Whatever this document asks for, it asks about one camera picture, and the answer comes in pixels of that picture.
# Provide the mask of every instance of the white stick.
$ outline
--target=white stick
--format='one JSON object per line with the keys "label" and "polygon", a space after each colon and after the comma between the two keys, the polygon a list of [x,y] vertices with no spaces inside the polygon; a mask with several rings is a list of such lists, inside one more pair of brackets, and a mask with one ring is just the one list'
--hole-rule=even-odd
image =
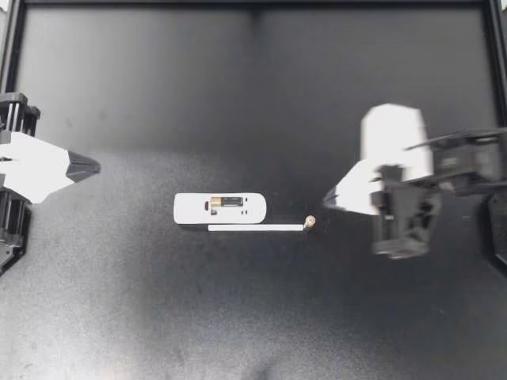
{"label": "white stick", "polygon": [[303,231],[303,224],[210,224],[208,231]]}

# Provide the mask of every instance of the small object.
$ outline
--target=small object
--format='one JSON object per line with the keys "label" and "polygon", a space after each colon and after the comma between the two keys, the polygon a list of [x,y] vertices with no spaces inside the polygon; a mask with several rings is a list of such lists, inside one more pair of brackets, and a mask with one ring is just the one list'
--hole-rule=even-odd
{"label": "small object", "polygon": [[254,192],[178,193],[174,196],[177,224],[254,224],[266,216],[266,200]]}
{"label": "small object", "polygon": [[317,220],[315,219],[315,217],[313,215],[308,215],[306,217],[306,219],[304,219],[303,228],[305,230],[309,230],[315,226],[316,222],[317,222]]}

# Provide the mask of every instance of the black table surface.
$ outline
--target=black table surface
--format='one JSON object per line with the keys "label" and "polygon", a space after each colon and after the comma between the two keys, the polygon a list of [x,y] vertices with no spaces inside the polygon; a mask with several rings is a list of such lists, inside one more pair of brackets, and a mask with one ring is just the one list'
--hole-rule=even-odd
{"label": "black table surface", "polygon": [[[482,27],[451,8],[31,9],[17,87],[37,134],[103,171],[33,207],[0,278],[0,378],[505,378],[480,198],[446,198],[432,252],[404,261],[319,206],[374,105],[421,108],[431,137],[497,125]],[[173,222],[177,192],[246,191],[266,222],[318,226]]]}

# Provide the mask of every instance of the black mechanical part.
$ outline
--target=black mechanical part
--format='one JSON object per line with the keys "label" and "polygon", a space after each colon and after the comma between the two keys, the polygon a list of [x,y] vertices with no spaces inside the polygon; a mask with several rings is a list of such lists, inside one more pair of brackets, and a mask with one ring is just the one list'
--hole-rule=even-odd
{"label": "black mechanical part", "polygon": [[[379,169],[383,190],[372,194],[372,204],[379,210],[374,217],[374,253],[395,259],[427,253],[441,209],[440,192],[457,196],[493,193],[490,214],[495,219],[497,255],[507,263],[507,252],[499,243],[503,235],[495,230],[507,226],[507,209],[500,206],[507,202],[507,130],[460,132],[418,146],[429,146],[433,153],[431,177],[402,182],[401,167]],[[507,239],[503,240],[507,249]]]}
{"label": "black mechanical part", "polygon": [[418,187],[401,181],[403,169],[379,169],[383,190],[371,194],[379,210],[373,222],[373,252],[402,259],[424,255],[440,213],[440,194],[433,188]]}
{"label": "black mechanical part", "polygon": [[419,146],[433,152],[433,176],[428,182],[457,196],[486,194],[507,188],[507,130],[459,132]]}
{"label": "black mechanical part", "polygon": [[[13,131],[34,136],[39,118],[39,109],[29,106],[22,93],[0,94],[0,144],[9,143]],[[0,175],[0,184],[4,179]],[[9,189],[0,189],[0,276],[25,254],[30,215],[26,199]]]}

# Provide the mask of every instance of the metal frame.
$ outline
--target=metal frame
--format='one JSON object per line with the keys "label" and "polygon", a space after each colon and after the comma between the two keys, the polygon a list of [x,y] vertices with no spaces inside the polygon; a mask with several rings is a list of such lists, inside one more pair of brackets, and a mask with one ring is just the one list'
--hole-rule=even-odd
{"label": "metal frame", "polygon": [[482,11],[485,38],[490,51],[493,86],[497,102],[497,119],[501,126],[507,126],[507,54],[502,32],[500,0],[10,0],[0,54],[0,93],[13,92],[17,76],[17,64],[21,50],[25,16],[28,8],[38,5],[131,5],[131,6],[467,6]]}

